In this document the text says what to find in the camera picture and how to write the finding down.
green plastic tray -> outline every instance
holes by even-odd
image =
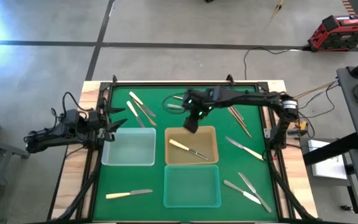
[[[221,188],[216,165],[167,165],[164,178],[167,208],[219,208]]]

gray floor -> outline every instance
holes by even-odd
[[[96,41],[108,0],[0,0],[0,40]],[[321,20],[345,14],[341,0],[288,0],[270,21],[276,1],[116,0],[105,42],[304,45]],[[24,147],[23,136],[53,124],[50,107],[61,97],[79,97],[93,47],[0,46],[0,141]],[[93,80],[244,79],[243,50],[102,48]],[[339,67],[358,64],[358,52],[252,51],[247,79],[285,80],[296,95],[335,79]],[[336,109],[312,119],[316,137],[338,138],[354,131],[339,88],[330,91]],[[330,109],[324,96],[304,109]],[[12,160],[0,197],[0,219],[41,222],[47,217],[64,147]],[[358,223],[337,207],[349,203],[343,187],[313,185],[319,217]]]

beige tray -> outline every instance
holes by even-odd
[[[208,158],[204,160],[186,150],[169,144],[173,139],[182,145],[197,150]],[[184,128],[165,130],[165,163],[176,165],[214,164],[219,160],[216,132],[213,126],[200,126],[195,134]]]

green mat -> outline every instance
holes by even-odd
[[[152,118],[157,127],[155,164],[149,167],[111,167],[102,166],[94,221],[275,221],[277,213],[267,163],[262,162],[244,150],[229,143],[227,135],[248,148],[262,153],[264,151],[264,135],[260,123],[260,115],[256,106],[236,106],[244,117],[247,129],[252,135],[250,139],[241,129],[237,121],[227,109],[215,109],[208,117],[200,121],[200,126],[214,126],[218,142],[219,178],[221,180],[220,208],[165,208],[163,205],[163,185],[165,164],[164,131],[166,128],[182,127],[188,113],[169,114],[162,108],[162,101],[168,95],[183,93],[184,87],[115,87],[112,96],[113,107],[126,110],[112,114],[113,121],[128,118],[125,128],[138,128],[134,115],[128,109],[126,101],[131,100],[129,92],[133,91],[156,115]],[[253,87],[235,87],[235,90],[255,91]],[[179,100],[170,99],[168,103],[180,105]],[[146,127],[153,127],[144,114],[136,107]],[[251,193],[237,174],[242,172],[253,183],[258,193],[272,208],[267,213],[263,206],[245,198],[239,192],[225,186],[228,180],[243,190]],[[106,199],[106,194],[129,192],[131,190],[152,189],[151,194]]]

